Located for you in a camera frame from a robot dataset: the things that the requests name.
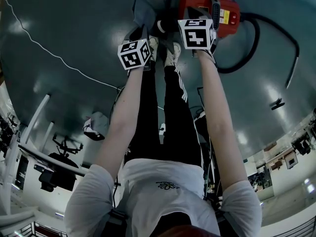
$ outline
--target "wall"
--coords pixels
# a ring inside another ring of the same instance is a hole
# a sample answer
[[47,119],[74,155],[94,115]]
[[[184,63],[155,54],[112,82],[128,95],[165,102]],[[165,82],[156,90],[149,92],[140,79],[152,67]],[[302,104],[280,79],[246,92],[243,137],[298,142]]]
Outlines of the wall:
[[[30,157],[28,160],[29,164],[22,196],[23,202],[28,206],[39,206],[40,211],[53,217],[55,216],[55,212],[63,214],[72,192],[59,187],[55,188],[51,193],[41,190],[41,182],[39,181],[41,173],[34,169],[34,164],[37,162]],[[81,177],[77,176],[74,189],[80,180]]]
[[269,198],[262,204],[262,226],[274,224],[289,218],[316,202],[316,192],[309,193],[307,186],[316,186],[316,174],[309,177],[309,182],[300,183],[291,190]]
[[247,160],[248,161],[243,164],[245,166],[247,176],[258,173],[254,157],[248,157]]
[[16,116],[5,83],[0,86],[0,114],[5,119],[10,112]]
[[40,211],[35,211],[34,214],[36,217],[36,222],[38,222],[39,224],[57,229],[62,232],[66,231],[65,224],[62,218],[57,219]]
[[297,154],[297,160],[298,163],[291,169],[287,169],[286,163],[283,162],[280,170],[270,171],[275,196],[289,191],[316,173],[315,150],[304,156]]
[[287,232],[299,225],[307,222],[316,216],[316,203],[310,205],[305,210],[274,224],[262,227],[260,229],[260,237],[272,237]]
[[268,198],[271,198],[274,195],[275,194],[274,194],[274,191],[273,191],[273,186],[267,187],[267,188],[257,192],[257,196],[258,196],[258,199],[260,201],[263,201],[263,200],[266,200]]

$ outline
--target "equipment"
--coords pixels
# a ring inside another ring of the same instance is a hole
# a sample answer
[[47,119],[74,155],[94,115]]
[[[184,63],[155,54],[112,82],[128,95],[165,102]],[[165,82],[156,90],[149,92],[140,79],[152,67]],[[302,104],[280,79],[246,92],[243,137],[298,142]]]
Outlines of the equipment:
[[123,44],[118,46],[118,57],[125,70],[145,66],[151,56],[147,39],[146,26],[136,27],[125,36]]
[[273,111],[277,108],[282,107],[283,105],[285,105],[285,103],[282,102],[282,98],[278,98],[276,101],[270,104],[270,107],[271,107],[271,110]]
[[[72,160],[70,160],[69,157],[69,153],[71,154],[77,154],[78,151],[83,149],[83,144],[80,144],[80,148],[68,148],[67,147],[67,140],[73,142],[72,140],[70,140],[67,136],[65,136],[65,139],[59,143],[58,141],[56,141],[57,135],[54,134],[53,137],[53,141],[57,144],[57,150],[59,152],[59,154],[57,153],[51,153],[48,156],[59,161],[62,163],[65,163],[69,166],[78,168],[77,164],[75,164]],[[61,153],[58,149],[58,147],[63,150],[64,152]],[[76,176],[74,173],[72,173],[71,171],[56,166],[54,164],[51,164],[49,162],[47,162],[47,166],[53,170],[50,171],[48,169],[44,169],[44,168],[40,168],[37,165],[34,166],[34,169],[40,171],[42,174],[39,176],[39,181],[41,182],[41,189],[48,191],[48,192],[53,192],[54,188],[56,187],[61,187],[65,190],[68,191],[72,191],[74,188],[74,184],[76,181]]]
[[9,149],[13,134],[9,124],[0,116],[0,151],[3,152],[4,158]]
[[292,142],[292,147],[297,150],[301,155],[309,154],[311,152],[311,138],[308,133],[304,133],[301,137]]
[[178,20],[178,24],[186,49],[211,49],[214,40],[212,19]]
[[187,7],[205,10],[212,16],[219,38],[237,32],[240,21],[239,5],[232,0],[180,0],[179,19],[185,18]]
[[84,123],[83,133],[92,140],[104,140],[108,131],[108,122],[109,119],[104,114],[101,112],[95,112]]
[[217,64],[217,69],[220,73],[228,74],[235,72],[243,67],[252,58],[257,49],[260,38],[260,26],[257,22],[257,19],[274,26],[285,36],[287,36],[294,44],[296,49],[295,58],[293,59],[293,64],[285,83],[285,88],[288,89],[297,65],[300,48],[298,42],[285,29],[267,17],[255,13],[240,12],[239,5],[234,0],[180,0],[179,4],[170,2],[170,10],[177,9],[178,15],[175,16],[179,20],[186,18],[185,10],[190,7],[205,10],[211,15],[214,23],[214,29],[217,32],[219,40],[220,38],[224,38],[230,34],[235,34],[240,22],[249,21],[254,26],[255,39],[248,55],[230,68],[220,68]]

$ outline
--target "white sneaker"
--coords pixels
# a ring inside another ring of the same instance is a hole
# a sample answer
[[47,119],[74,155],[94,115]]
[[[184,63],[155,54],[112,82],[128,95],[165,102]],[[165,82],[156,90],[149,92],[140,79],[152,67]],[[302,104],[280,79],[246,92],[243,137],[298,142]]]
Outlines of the white sneaker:
[[159,39],[157,37],[149,35],[149,46],[152,50],[152,56],[150,60],[156,61],[157,59],[157,49],[159,45]]
[[164,62],[164,67],[177,65],[178,59],[181,54],[181,45],[177,42],[174,42],[173,48],[174,48],[174,54],[172,54],[169,51],[169,49],[167,49],[167,58],[166,58],[166,61]]

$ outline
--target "black cable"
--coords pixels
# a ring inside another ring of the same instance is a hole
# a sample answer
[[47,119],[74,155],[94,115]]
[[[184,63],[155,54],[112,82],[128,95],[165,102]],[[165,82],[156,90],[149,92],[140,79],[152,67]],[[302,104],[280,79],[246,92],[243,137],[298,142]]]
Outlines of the black cable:
[[[211,150],[211,157],[210,157],[210,161],[209,161],[208,168],[207,168],[207,178],[208,178],[208,179],[209,179],[209,172],[212,171],[212,170],[211,170],[211,162],[212,162],[212,156],[213,156],[213,154],[212,154],[212,145],[210,145],[210,150]],[[206,183],[207,183],[207,184],[206,184],[205,191],[204,191],[204,194],[205,194],[204,197],[205,197],[205,198],[207,198],[208,180],[207,180]]]
[[219,189],[220,184],[221,184],[221,179],[219,179],[219,182],[218,182],[217,191],[216,191],[216,196],[217,196],[217,193],[218,193],[218,189]]
[[191,110],[191,109],[197,108],[197,107],[201,107],[201,105],[195,105],[195,106],[190,107],[189,109]]
[[204,108],[201,106],[200,109],[197,109],[196,116],[198,117],[202,112],[204,112]]
[[271,20],[270,18],[267,18],[265,16],[262,16],[262,15],[259,15],[256,13],[242,13],[242,15],[246,16],[246,17],[262,20],[262,21],[274,26],[294,44],[294,46],[295,46],[295,58],[293,60],[292,68],[290,70],[290,73],[289,73],[287,80],[286,80],[286,83],[285,83],[285,88],[287,89],[290,86],[290,83],[291,83],[291,80],[292,80],[292,77],[293,77],[293,74],[294,74],[294,71],[295,71],[295,68],[297,65],[297,61],[298,61],[298,58],[300,56],[300,46],[299,46],[298,42],[296,41],[295,38],[293,38],[293,36],[290,33],[288,33],[284,28],[282,28],[280,25],[278,25],[275,21]]
[[201,101],[201,103],[202,103],[202,106],[203,106],[203,108],[204,108],[204,103],[203,103],[203,100],[202,100],[202,96],[201,96],[201,94],[200,94],[200,92],[199,92],[200,89],[203,89],[203,87],[198,87],[198,88],[197,88],[197,93],[198,93],[199,99],[200,99],[200,101]]
[[240,21],[241,22],[248,21],[248,22],[252,23],[252,25],[255,28],[255,39],[253,41],[253,45],[252,45],[252,48],[251,48],[249,54],[245,58],[243,58],[241,61],[239,61],[237,64],[235,64],[234,66],[232,66],[230,68],[217,67],[217,70],[219,73],[223,73],[223,74],[235,72],[238,69],[240,69],[241,67],[243,67],[252,58],[253,54],[257,50],[257,46],[258,46],[258,42],[259,42],[259,38],[260,38],[260,27],[259,27],[259,24],[256,21],[256,19],[262,20],[262,21],[274,26],[281,33],[283,33],[295,46],[295,58],[293,60],[292,68],[290,70],[290,73],[289,73],[288,78],[287,78],[286,83],[285,83],[285,88],[288,89],[288,87],[291,83],[296,65],[297,65],[299,55],[300,55],[300,46],[299,46],[297,40],[290,33],[288,33],[284,28],[282,28],[280,25],[278,25],[275,21],[273,21],[270,18],[267,18],[265,16],[256,14],[256,13],[244,13],[244,12],[242,12],[240,14]]
[[206,50],[204,50],[204,49],[201,49],[201,51],[203,51],[203,52],[207,53],[209,56],[211,56],[211,54],[210,54],[208,51],[206,51]]
[[204,180],[205,185],[204,185],[204,198],[205,200],[207,199],[207,189],[208,189],[208,179],[209,179],[209,169],[211,167],[211,163],[208,164],[208,168],[207,168],[207,174],[206,174],[206,179],[207,180]]
[[248,15],[246,15],[244,13],[241,13],[240,21],[241,22],[248,21],[255,28],[255,39],[253,41],[252,48],[251,48],[250,52],[248,53],[248,55],[246,57],[244,57],[241,61],[239,61],[237,64],[233,65],[232,67],[230,67],[230,68],[219,68],[217,66],[217,71],[219,73],[229,74],[229,73],[237,71],[238,69],[243,67],[253,57],[255,51],[257,50],[257,46],[258,46],[259,38],[260,38],[260,26],[259,26],[258,22],[255,19],[249,17]]
[[121,89],[121,91],[119,91],[119,88],[120,87],[118,87],[117,88],[117,93],[118,93],[118,95],[117,95],[117,97],[116,97],[116,100],[114,101],[114,103],[113,103],[113,105],[112,105],[112,108],[111,108],[111,110],[110,110],[110,117],[109,117],[109,124],[111,124],[111,117],[112,117],[112,114],[113,114],[113,111],[114,111],[114,106],[115,106],[115,104],[117,103],[117,101],[118,101],[118,99],[119,99],[119,96],[121,95],[121,93],[123,92],[123,88]]
[[118,183],[119,183],[119,180],[118,180],[118,177],[117,177],[117,182],[116,182],[116,186],[115,186],[115,190],[113,192],[113,205],[114,205],[114,209],[116,209],[116,205],[115,205],[115,199],[114,199],[114,196],[115,196],[115,192],[117,192],[117,189],[118,189]]

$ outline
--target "floor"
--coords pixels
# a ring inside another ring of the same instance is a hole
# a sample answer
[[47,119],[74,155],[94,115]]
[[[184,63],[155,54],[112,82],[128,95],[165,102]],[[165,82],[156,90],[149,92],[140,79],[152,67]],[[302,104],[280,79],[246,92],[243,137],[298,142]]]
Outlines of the floor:
[[[307,184],[302,180],[288,192],[265,200],[262,204],[262,227],[290,218],[314,204],[316,193],[309,193],[307,191],[307,186],[315,184],[315,181],[316,174],[309,177],[309,182]],[[288,226],[288,229],[283,228],[283,233],[294,227],[295,224]]]
[[[115,86],[125,84],[126,72],[117,57],[117,47],[132,27],[133,0],[8,1],[34,40],[62,56],[70,66]],[[164,6],[163,0],[148,1],[157,9]],[[301,48],[296,73],[286,90],[294,47],[277,30],[260,23],[261,38],[254,57],[239,71],[221,75],[240,150],[247,158],[290,131],[316,106],[316,0],[236,1],[241,11],[268,16],[285,27]],[[65,67],[28,39],[3,0],[1,10],[1,62],[19,119],[28,124],[45,94],[51,94],[32,134],[35,140],[40,141],[52,120],[56,131],[78,137],[93,111],[109,115],[115,89]],[[244,56],[251,47],[253,32],[245,23],[237,34],[221,40],[215,56],[218,64],[230,66]],[[179,69],[190,106],[200,105],[196,90],[201,86],[199,64],[189,51],[183,50]],[[161,69],[157,69],[156,80],[158,104],[163,107]],[[279,97],[285,106],[271,111],[269,104]],[[159,110],[158,126],[163,120],[163,111]]]

